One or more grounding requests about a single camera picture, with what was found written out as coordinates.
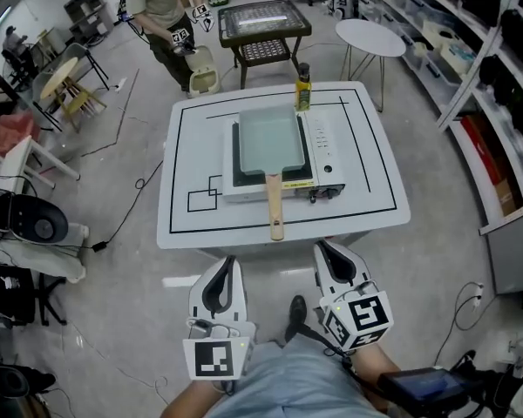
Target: gray floor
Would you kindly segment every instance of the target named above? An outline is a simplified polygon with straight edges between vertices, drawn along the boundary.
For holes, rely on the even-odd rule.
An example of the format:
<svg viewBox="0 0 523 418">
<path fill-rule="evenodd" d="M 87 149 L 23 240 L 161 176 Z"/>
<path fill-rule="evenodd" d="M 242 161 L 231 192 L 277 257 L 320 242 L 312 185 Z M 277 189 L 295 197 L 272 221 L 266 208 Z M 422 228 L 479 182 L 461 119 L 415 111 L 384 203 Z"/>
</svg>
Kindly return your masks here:
<svg viewBox="0 0 523 418">
<path fill-rule="evenodd" d="M 335 34 L 335 21 L 318 5 L 298 3 L 298 7 L 314 27 L 313 35 L 302 42 L 299 58 L 311 65 L 313 81 L 337 80 L 345 47 Z M 199 43 L 213 52 L 220 74 L 225 73 L 232 65 L 232 53 L 220 47 L 216 30 L 196 34 Z M 48 172 L 58 182 L 50 200 L 70 221 L 91 228 L 89 244 L 112 234 L 135 197 L 134 182 L 148 178 L 162 160 L 171 106 L 184 98 L 147 45 L 126 26 L 118 27 L 93 54 L 110 74 L 111 84 L 123 77 L 128 80 L 120 93 L 98 90 L 108 108 L 96 118 L 84 119 L 77 138 L 67 135 L 66 150 L 79 157 L 116 139 L 118 143 L 72 159 L 70 165 L 82 173 L 79 182 Z M 120 107 L 124 107 L 138 71 L 122 119 Z M 378 76 L 377 64 L 373 64 L 362 78 L 375 97 Z M 294 80 L 292 64 L 266 65 L 248 72 L 247 87 Z M 99 87 L 92 74 L 86 84 Z M 237 90 L 239 72 L 231 70 L 223 87 L 224 91 Z M 433 362 L 450 326 L 455 296 L 464 283 L 483 281 L 486 303 L 492 298 L 492 277 L 486 242 L 478 234 L 481 208 L 457 146 L 448 134 L 438 131 L 434 123 L 438 114 L 400 61 L 387 63 L 385 92 L 381 119 L 404 180 L 412 219 L 405 226 L 372 232 L 352 249 L 366 260 L 389 295 L 395 326 L 383 346 L 394 361 L 408 369 Z M 87 278 L 58 289 L 73 325 L 61 329 L 52 323 L 49 328 L 34 325 L 14 330 L 20 361 L 56 373 L 77 417 L 157 416 L 164 403 L 151 388 L 155 380 L 167 378 L 166 387 L 164 381 L 158 385 L 168 401 L 188 383 L 181 344 L 187 336 L 187 289 L 164 288 L 161 281 L 200 274 L 212 260 L 195 251 L 157 247 L 159 176 L 144 190 L 112 243 L 101 253 L 84 253 Z M 309 306 L 316 306 L 318 293 L 310 261 L 308 252 L 243 261 L 248 310 L 259 326 L 260 341 L 280 336 L 295 294 L 304 294 Z M 479 363 L 489 365 L 488 332 L 494 333 L 511 316 L 510 310 L 510 305 L 496 300 L 476 328 L 466 334 L 454 333 L 440 362 L 450 365 L 465 350 L 479 347 L 485 349 Z M 466 316 L 462 320 L 470 322 L 476 314 L 469 310 Z M 46 397 L 55 412 L 70 416 L 61 392 Z"/>
</svg>

